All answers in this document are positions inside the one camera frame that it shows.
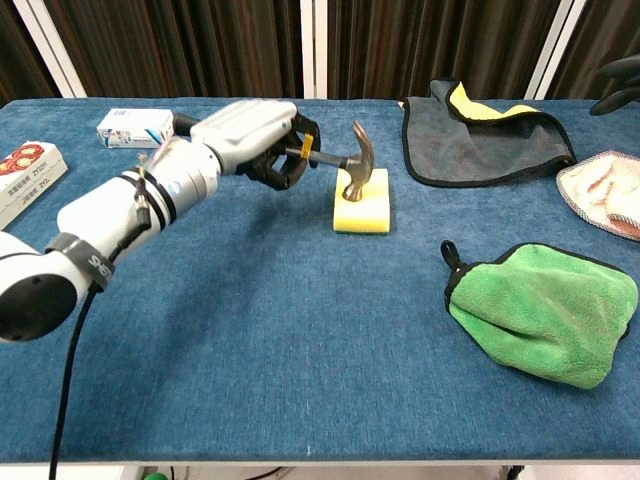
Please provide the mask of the pink cloth with grey edge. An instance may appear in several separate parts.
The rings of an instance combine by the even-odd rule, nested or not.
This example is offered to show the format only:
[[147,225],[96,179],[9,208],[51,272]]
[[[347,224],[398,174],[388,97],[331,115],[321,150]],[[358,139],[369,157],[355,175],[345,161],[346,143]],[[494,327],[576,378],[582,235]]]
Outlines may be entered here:
[[640,158],[604,151],[562,169],[556,185],[585,222],[640,243]]

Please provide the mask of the yellow sponge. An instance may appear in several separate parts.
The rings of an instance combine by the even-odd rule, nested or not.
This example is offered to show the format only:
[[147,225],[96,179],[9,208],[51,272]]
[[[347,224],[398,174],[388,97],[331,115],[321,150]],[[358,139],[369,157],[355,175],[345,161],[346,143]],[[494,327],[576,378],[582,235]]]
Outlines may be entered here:
[[348,201],[343,191],[350,177],[339,169],[334,196],[333,229],[346,233],[381,233],[390,231],[389,174],[387,169],[373,170],[370,181],[363,187],[362,198]]

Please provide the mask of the white frame post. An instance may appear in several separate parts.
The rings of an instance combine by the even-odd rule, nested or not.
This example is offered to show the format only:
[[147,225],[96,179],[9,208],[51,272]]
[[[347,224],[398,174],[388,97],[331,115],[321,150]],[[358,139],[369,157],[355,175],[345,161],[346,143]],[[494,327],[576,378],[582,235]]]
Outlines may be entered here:
[[63,98],[87,93],[43,0],[12,0]]
[[328,0],[299,0],[303,93],[328,98]]
[[525,91],[525,100],[545,99],[586,4],[587,0],[560,0]]

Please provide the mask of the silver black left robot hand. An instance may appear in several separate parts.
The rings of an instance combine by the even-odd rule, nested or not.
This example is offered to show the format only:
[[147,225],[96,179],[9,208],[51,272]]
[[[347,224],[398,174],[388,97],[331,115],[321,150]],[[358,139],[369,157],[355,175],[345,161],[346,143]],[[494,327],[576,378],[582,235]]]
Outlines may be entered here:
[[223,174],[245,175],[276,191],[294,186],[308,165],[317,166],[302,151],[321,149],[318,124],[285,100],[238,100],[201,120],[175,113],[173,130],[210,148]]

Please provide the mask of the long white box, red print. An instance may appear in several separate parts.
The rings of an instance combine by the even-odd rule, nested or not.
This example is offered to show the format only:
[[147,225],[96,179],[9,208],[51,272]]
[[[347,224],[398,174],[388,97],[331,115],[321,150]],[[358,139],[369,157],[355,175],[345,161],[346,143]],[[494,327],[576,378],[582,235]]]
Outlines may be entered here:
[[0,230],[67,171],[62,153],[55,144],[48,142],[27,141],[1,159]]

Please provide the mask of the claw hammer with black handle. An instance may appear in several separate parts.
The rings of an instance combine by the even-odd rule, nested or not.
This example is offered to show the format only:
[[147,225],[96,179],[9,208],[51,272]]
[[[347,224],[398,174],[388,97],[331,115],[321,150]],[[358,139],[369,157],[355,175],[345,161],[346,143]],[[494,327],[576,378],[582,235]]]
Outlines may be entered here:
[[339,156],[307,147],[285,147],[284,152],[307,160],[309,164],[315,162],[344,170],[349,175],[350,182],[344,188],[342,197],[349,202],[358,202],[362,199],[363,188],[370,181],[375,168],[375,156],[373,144],[363,126],[355,121],[352,130],[360,146],[360,152],[355,155]]

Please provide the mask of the small white blue box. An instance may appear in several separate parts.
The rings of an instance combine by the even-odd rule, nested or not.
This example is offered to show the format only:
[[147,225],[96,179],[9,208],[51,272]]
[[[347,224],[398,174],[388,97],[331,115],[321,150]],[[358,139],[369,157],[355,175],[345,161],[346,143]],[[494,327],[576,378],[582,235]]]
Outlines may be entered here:
[[155,149],[173,136],[169,109],[112,108],[96,127],[107,148]]

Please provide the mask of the grey cloth with yellow lining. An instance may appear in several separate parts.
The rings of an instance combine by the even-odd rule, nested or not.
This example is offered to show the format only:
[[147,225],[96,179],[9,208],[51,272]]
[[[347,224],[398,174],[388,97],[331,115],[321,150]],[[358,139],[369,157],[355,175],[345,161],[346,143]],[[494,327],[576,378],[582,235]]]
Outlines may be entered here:
[[427,97],[402,103],[405,167],[421,184],[487,187],[577,163],[556,117],[523,104],[499,111],[470,99],[459,80],[435,79]]

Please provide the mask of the blue table mat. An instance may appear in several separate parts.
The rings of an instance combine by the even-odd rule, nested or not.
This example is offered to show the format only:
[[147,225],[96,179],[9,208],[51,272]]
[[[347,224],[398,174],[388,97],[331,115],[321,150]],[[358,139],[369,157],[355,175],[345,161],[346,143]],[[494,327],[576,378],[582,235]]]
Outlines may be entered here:
[[493,362],[448,315],[440,253],[448,239],[464,261],[491,261],[541,242],[640,286],[640,244],[577,217],[553,176],[418,183],[395,101],[298,106],[337,154],[356,150],[362,123],[389,173],[390,232],[333,230],[331,168],[282,192],[223,177],[92,304],[62,459],[640,459],[640,311],[597,388],[547,382]]

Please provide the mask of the dark pleated curtain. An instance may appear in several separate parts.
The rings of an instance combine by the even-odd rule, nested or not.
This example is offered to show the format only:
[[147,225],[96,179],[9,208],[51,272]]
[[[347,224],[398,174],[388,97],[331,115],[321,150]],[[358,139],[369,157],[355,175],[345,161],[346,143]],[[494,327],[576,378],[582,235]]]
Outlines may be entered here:
[[[43,0],[88,97],[303,98],[299,0]],[[328,0],[328,98],[523,99],[560,0]],[[640,0],[587,0],[546,95],[596,99],[640,54]],[[62,97],[0,0],[0,107]]]

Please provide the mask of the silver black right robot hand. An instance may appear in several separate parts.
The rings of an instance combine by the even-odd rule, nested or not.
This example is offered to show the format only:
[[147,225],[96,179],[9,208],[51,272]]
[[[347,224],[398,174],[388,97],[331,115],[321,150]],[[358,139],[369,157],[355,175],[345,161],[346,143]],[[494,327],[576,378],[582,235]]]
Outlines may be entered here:
[[618,82],[619,88],[591,107],[592,116],[606,115],[640,100],[640,54],[609,62],[601,66],[597,74]]

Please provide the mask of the green microfibre cloth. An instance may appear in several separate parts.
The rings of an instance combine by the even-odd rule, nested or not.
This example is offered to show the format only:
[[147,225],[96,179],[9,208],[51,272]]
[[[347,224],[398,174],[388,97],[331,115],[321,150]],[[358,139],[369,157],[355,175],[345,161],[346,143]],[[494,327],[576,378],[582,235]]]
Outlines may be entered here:
[[580,389],[601,384],[640,305],[618,267],[543,243],[464,262],[445,240],[449,315],[496,363]]

